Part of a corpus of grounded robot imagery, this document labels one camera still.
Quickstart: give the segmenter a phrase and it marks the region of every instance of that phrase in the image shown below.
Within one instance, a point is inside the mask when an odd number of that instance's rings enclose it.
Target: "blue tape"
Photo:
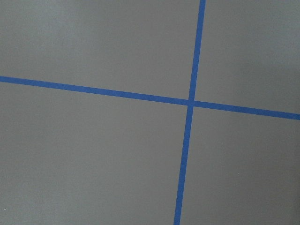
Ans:
[[[193,56],[193,66],[192,66],[191,82],[190,82],[189,95],[188,95],[189,105],[187,107],[186,125],[185,125],[184,137],[183,137],[176,206],[175,206],[175,214],[174,214],[174,225],[180,225],[180,218],[181,218],[184,184],[185,184],[187,163],[188,163],[188,148],[189,148],[189,140],[191,135],[195,91],[196,91],[196,84],[197,84],[199,59],[200,59],[205,2],[206,2],[205,0],[200,0],[200,4],[199,4],[195,48],[194,48],[194,56]]]
[[[290,113],[290,112],[279,112],[265,109],[255,109],[249,107],[235,106],[235,105],[224,105],[218,103],[210,103],[210,102],[194,102],[195,107],[207,108],[207,109],[217,109],[223,111],[231,111],[237,113],[247,113],[261,116],[271,116],[271,117],[279,117],[291,120],[300,120],[300,114]]]
[[[24,85],[29,85],[29,86],[37,86],[37,87],[60,89],[60,90],[70,90],[70,91],[91,93],[91,94],[97,94],[97,95],[116,96],[116,97],[122,97],[122,98],[133,98],[133,99],[139,99],[139,100],[163,102],[163,103],[176,104],[176,105],[188,105],[188,100],[180,99],[180,98],[146,95],[146,94],[125,92],[125,91],[119,91],[119,90],[91,88],[91,87],[84,87],[84,86],[77,86],[77,85],[63,84],[63,83],[35,81],[35,80],[6,77],[6,76],[0,76],[0,82],[24,84]]]

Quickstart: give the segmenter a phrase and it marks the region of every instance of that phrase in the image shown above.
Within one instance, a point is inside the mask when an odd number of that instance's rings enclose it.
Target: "vertical blue line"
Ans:
[[[189,103],[187,106],[186,125],[184,130],[184,137],[183,137],[183,146],[182,146],[177,198],[176,198],[175,215],[174,215],[174,225],[180,225],[184,183],[185,183],[187,163],[188,163],[188,148],[189,148],[189,140],[191,135],[195,91],[196,91],[196,84],[197,84],[199,59],[200,59],[200,48],[201,48],[201,40],[202,40],[205,2],[206,2],[205,0],[200,0],[200,4],[199,4],[191,83],[190,83],[189,95],[188,95]]]

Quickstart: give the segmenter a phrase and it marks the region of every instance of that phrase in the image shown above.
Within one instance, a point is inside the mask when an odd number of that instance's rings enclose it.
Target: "gray surface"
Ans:
[[[0,83],[0,224],[172,224],[186,108]]]
[[[182,225],[300,224],[300,121],[195,109]]]
[[[300,113],[300,1],[208,0],[196,100]]]
[[[187,98],[198,4],[1,0],[0,74]]]

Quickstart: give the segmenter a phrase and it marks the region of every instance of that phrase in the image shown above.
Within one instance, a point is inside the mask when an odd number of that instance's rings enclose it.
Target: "horizontal blue line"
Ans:
[[[139,94],[139,93],[133,93],[133,92],[101,89],[101,88],[91,88],[91,87],[84,87],[84,86],[77,86],[77,85],[63,84],[63,83],[28,80],[28,79],[7,77],[7,76],[0,76],[0,82],[23,84],[23,85],[29,85],[29,86],[60,89],[60,90],[70,90],[70,91],[91,93],[91,94],[97,94],[97,95],[107,95],[107,96],[115,96],[115,97],[122,97],[122,98],[139,99],[139,100],[146,100],[146,101],[153,101],[153,102],[162,102],[162,103],[169,103],[169,104],[176,104],[176,105],[190,105],[190,101],[187,99],[146,95],[146,94]],[[194,103],[195,107],[200,107],[200,108],[217,109],[217,110],[231,111],[231,112],[237,112],[237,113],[247,113],[247,114],[255,114],[255,115],[262,115],[262,116],[279,117],[279,118],[285,118],[285,119],[291,119],[291,120],[300,120],[300,114],[290,113],[290,112],[279,112],[279,111],[272,111],[272,110],[265,110],[265,109],[255,109],[255,108],[249,108],[249,107],[224,105],[224,104],[219,104],[219,103],[200,102],[200,101],[194,101],[193,103]]]
[[[97,95],[132,98],[132,99],[139,99],[139,100],[146,100],[146,101],[153,101],[153,102],[163,102],[163,103],[176,104],[176,105],[188,105],[189,104],[188,100],[180,99],[180,98],[146,95],[146,94],[125,92],[125,91],[119,91],[119,90],[91,88],[91,87],[77,86],[77,85],[64,84],[64,83],[53,83],[53,82],[46,82],[46,81],[28,80],[28,79],[7,77],[7,76],[0,76],[0,82],[16,83],[16,84],[23,84],[23,85],[43,87],[43,88],[60,89],[60,90],[70,90],[70,91],[91,93],[91,94],[97,94]]]
[[[194,102],[195,107],[207,108],[207,109],[217,109],[224,111],[231,111],[236,113],[247,113],[261,116],[271,116],[271,117],[279,117],[291,120],[300,120],[300,114],[290,113],[290,112],[279,112],[265,109],[255,109],[249,107],[235,106],[235,105],[224,105],[218,103],[210,103],[210,102]]]

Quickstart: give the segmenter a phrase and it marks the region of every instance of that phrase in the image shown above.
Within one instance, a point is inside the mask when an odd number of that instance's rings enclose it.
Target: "gray floor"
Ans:
[[[198,5],[1,0],[0,75],[186,99]],[[300,113],[299,10],[208,0],[196,100]],[[173,224],[186,106],[0,95],[0,225]],[[195,108],[181,224],[300,224],[299,136],[298,120]]]

